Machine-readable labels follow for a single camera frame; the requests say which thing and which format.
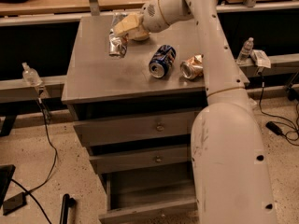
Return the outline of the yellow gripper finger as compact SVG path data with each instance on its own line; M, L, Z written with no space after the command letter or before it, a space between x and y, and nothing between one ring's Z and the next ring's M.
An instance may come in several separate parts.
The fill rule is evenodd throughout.
M113 26L115 36L140 37L143 35L141 28L142 16L137 13L130 13L124 19Z

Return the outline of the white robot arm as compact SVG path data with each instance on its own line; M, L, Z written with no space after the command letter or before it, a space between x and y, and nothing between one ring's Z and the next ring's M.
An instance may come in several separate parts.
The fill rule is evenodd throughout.
M151 0L113 32L136 39L194 19L207 98L191 135L199 223L278 224L261 129L221 28L217 2Z

